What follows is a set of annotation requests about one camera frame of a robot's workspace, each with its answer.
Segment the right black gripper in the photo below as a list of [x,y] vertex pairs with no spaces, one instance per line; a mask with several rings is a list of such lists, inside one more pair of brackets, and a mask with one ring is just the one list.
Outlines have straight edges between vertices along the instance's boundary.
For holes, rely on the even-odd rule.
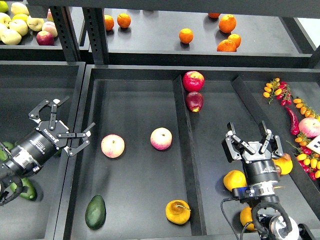
[[242,168],[248,186],[262,182],[276,184],[280,178],[272,158],[279,159],[284,156],[280,137],[274,135],[262,120],[259,124],[261,141],[248,143],[236,135],[233,122],[227,124],[225,139],[221,142],[225,156],[229,163],[242,161]]

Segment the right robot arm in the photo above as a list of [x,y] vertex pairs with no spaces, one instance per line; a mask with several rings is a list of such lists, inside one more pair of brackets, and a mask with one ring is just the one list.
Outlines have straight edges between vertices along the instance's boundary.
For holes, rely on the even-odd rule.
[[228,162],[241,161],[245,186],[231,189],[230,201],[247,203],[251,208],[251,220],[243,229],[254,226],[262,240],[313,240],[306,224],[296,223],[281,206],[275,193],[280,171],[274,160],[284,156],[280,137],[259,124],[260,141],[244,141],[236,135],[233,122],[227,124],[225,139],[221,142]]

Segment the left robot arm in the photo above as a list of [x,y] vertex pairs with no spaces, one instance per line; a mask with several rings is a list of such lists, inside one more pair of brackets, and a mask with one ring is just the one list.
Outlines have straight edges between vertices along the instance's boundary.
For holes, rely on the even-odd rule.
[[28,187],[23,185],[23,179],[37,174],[58,151],[65,151],[68,157],[74,157],[90,144],[94,122],[82,132],[71,132],[57,119],[57,109],[68,99],[68,96],[63,99],[43,99],[28,114],[37,126],[12,149],[0,144],[0,150],[7,154],[7,159],[0,164],[1,206],[13,201],[21,193],[27,193]]

